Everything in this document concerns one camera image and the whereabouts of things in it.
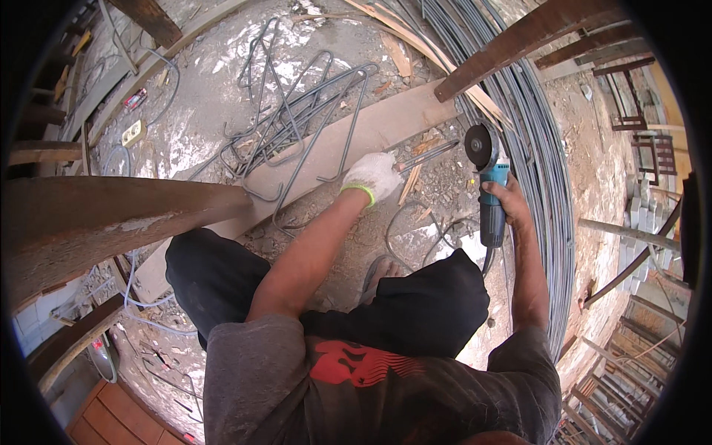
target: electrical outlet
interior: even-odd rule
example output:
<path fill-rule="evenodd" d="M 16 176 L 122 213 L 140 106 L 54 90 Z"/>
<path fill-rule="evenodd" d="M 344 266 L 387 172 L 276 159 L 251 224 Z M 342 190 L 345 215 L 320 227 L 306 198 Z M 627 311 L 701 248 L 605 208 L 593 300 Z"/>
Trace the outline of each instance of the electrical outlet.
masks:
<path fill-rule="evenodd" d="M 121 145 L 126 148 L 131 147 L 146 135 L 146 124 L 141 119 L 134 122 L 128 130 L 121 135 Z"/>

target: white work glove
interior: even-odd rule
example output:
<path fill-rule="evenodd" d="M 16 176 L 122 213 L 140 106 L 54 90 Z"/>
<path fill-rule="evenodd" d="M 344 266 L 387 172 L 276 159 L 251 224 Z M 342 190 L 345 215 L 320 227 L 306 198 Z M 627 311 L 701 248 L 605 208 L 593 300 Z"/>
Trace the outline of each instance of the white work glove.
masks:
<path fill-rule="evenodd" d="M 393 170 L 396 158 L 392 153 L 369 153 L 349 170 L 344 177 L 344 189 L 361 189 L 371 197 L 368 207 L 384 199 L 403 183 L 401 175 Z"/>

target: red graphic print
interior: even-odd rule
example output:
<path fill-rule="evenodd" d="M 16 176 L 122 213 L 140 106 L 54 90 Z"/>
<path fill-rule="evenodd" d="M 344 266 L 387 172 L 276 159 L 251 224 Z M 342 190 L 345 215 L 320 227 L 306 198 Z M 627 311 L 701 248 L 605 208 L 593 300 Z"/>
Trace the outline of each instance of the red graphic print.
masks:
<path fill-rule="evenodd" d="M 355 387 L 369 387 L 385 380 L 388 369 L 400 377 L 424 371 L 417 359 L 368 346 L 350 346 L 339 340 L 323 341 L 314 351 L 323 354 L 309 375 L 331 384 L 350 379 Z"/>

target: angle grinder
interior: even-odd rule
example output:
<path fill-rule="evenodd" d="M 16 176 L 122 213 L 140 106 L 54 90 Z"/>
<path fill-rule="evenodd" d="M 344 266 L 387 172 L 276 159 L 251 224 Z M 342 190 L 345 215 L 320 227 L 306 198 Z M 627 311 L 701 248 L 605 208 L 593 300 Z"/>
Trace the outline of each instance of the angle grinder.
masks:
<path fill-rule="evenodd" d="M 483 182 L 507 185 L 509 159 L 502 148 L 499 136 L 485 125 L 473 125 L 465 134 L 465 153 L 475 164 L 480 176 L 480 242 L 488 248 L 502 246 L 505 214 L 502 203 L 482 189 Z"/>

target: concrete floor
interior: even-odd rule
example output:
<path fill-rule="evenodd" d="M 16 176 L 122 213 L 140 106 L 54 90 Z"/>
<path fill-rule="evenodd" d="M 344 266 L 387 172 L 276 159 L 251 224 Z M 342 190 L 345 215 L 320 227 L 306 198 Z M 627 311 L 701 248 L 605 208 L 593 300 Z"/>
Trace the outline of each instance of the concrete floor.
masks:
<path fill-rule="evenodd" d="M 168 14 L 180 25 L 199 6 L 197 1 L 182 0 L 160 2 L 165 4 Z M 203 1 L 201 8 L 212 7 L 216 1 Z M 536 7 L 531 2 L 502 0 L 495 2 L 501 8 L 504 19 L 511 23 L 527 11 Z M 442 77 L 443 73 L 431 70 L 430 65 L 417 53 L 414 54 L 415 77 L 412 83 L 397 75 L 397 69 L 381 43 L 379 31 L 350 21 L 327 19 L 319 22 L 306 21 L 292 23 L 291 17 L 301 14 L 337 14 L 351 11 L 351 7 L 340 0 L 324 0 L 318 4 L 310 0 L 286 1 L 270 0 L 249 4 L 243 10 L 223 20 L 218 26 L 204 33 L 192 45 L 183 50 L 174 62 L 180 69 L 180 87 L 175 101 L 165 116 L 149 129 L 147 136 L 130 149 L 130 174 L 136 177 L 186 179 L 195 167 L 212 156 L 224 143 L 221 135 L 223 122 L 228 131 L 247 128 L 253 116 L 253 105 L 247 100 L 247 92 L 238 85 L 237 77 L 248 48 L 248 42 L 256 34 L 259 26 L 272 16 L 280 16 L 281 38 L 275 52 L 276 66 L 282 83 L 289 85 L 299 73 L 300 67 L 320 49 L 331 50 L 336 59 L 333 73 L 339 73 L 347 66 L 356 66 L 368 61 L 379 64 L 380 71 L 367 86 L 367 94 L 362 104 L 367 107 L 378 100 L 395 95 L 412 85 Z M 126 21 L 115 12 L 117 27 L 122 29 Z M 89 48 L 90 61 L 108 53 L 115 53 L 110 42 L 110 34 L 103 26 L 98 26 Z M 108 159 L 109 152 L 120 140 L 121 133 L 140 117 L 151 120 L 167 103 L 175 86 L 175 74 L 168 72 L 168 84 L 157 85 L 158 76 L 146 84 L 148 99 L 133 112 L 122 111 L 109 126 L 98 146 L 92 152 L 94 168 L 101 171 L 108 162 L 108 174 L 126 174 L 128 166 L 120 155 Z M 381 93 L 375 90 L 390 82 Z M 593 90 L 591 101 L 586 100 L 581 87 L 588 85 Z M 632 169 L 627 135 L 613 133 L 610 129 L 611 112 L 603 100 L 603 92 L 589 73 L 578 73 L 554 80 L 543 85 L 549 98 L 554 116 L 560 124 L 562 138 L 566 142 L 567 159 L 570 168 L 574 194 L 575 217 L 587 217 L 616 224 L 622 222 L 625 197 L 625 172 Z M 269 92 L 274 88 L 268 85 Z M 353 112 L 355 94 L 346 98 L 346 106 L 338 111 L 338 117 Z M 268 94 L 267 101 L 276 103 L 276 95 Z M 454 119 L 439 125 L 436 132 L 445 140 L 462 138 L 464 130 L 459 120 Z M 398 159 L 408 159 L 412 148 L 422 140 L 417 135 L 393 147 Z M 464 151 L 459 148 L 426 164 L 420 174 L 421 191 L 409 199 L 422 201 L 431 207 L 433 215 L 445 225 L 454 219 L 471 216 L 478 218 L 478 183 L 468 187 L 471 172 Z M 233 184 L 234 178 L 219 162 L 211 164 L 197 180 Z M 336 196 L 338 184 L 324 184 L 289 206 L 279 216 L 284 222 L 300 223 L 322 211 Z M 344 310 L 355 307 L 360 294 L 363 278 L 372 260 L 386 252 L 385 228 L 398 209 L 399 192 L 387 201 L 368 209 L 359 218 L 350 232 L 343 249 L 324 284 L 318 291 L 312 308 L 318 310 Z M 431 221 L 429 218 L 416 222 L 422 214 L 419 211 L 405 211 L 403 221 L 394 228 L 392 243 L 399 255 L 408 261 L 418 263 L 428 250 L 431 241 L 421 237 L 412 241 Z M 476 224 L 463 228 L 466 233 L 477 230 Z M 289 239 L 277 231 L 269 221 L 242 236 L 238 241 L 255 253 L 273 261 L 288 245 Z M 627 294 L 611 292 L 604 304 L 581 313 L 577 306 L 592 281 L 605 283 L 616 275 L 617 238 L 587 229 L 577 230 L 577 273 L 572 299 L 567 340 L 573 335 L 585 335 L 597 341 L 607 339 L 615 321 L 625 308 Z M 146 246 L 138 256 L 145 260 L 155 246 Z M 108 276 L 108 271 L 101 270 Z M 476 369 L 486 369 L 489 352 L 501 344 L 511 333 L 509 301 L 513 287 L 514 267 L 511 240 L 507 239 L 502 253 L 498 253 L 493 268 L 486 277 L 486 286 L 491 297 L 490 315 L 492 327 L 486 323 L 473 336 L 458 360 Z M 166 325 L 189 330 L 192 327 L 180 307 L 166 303 L 142 313 Z M 151 370 L 170 382 L 190 388 L 192 377 L 198 395 L 202 394 L 204 381 L 205 353 L 195 337 L 184 337 L 157 330 L 151 326 L 122 317 L 120 324 L 110 330 L 117 348 L 121 352 L 120 374 L 156 413 L 181 432 L 204 442 L 202 425 L 190 419 L 185 409 L 174 399 L 193 407 L 194 397 L 180 392 L 165 382 L 150 375 Z M 151 350 L 160 352 L 171 369 L 162 370 L 150 356 Z M 145 365 L 143 359 L 152 361 Z M 592 364 L 593 354 L 580 342 L 561 359 L 557 368 L 564 389 L 578 380 Z"/>

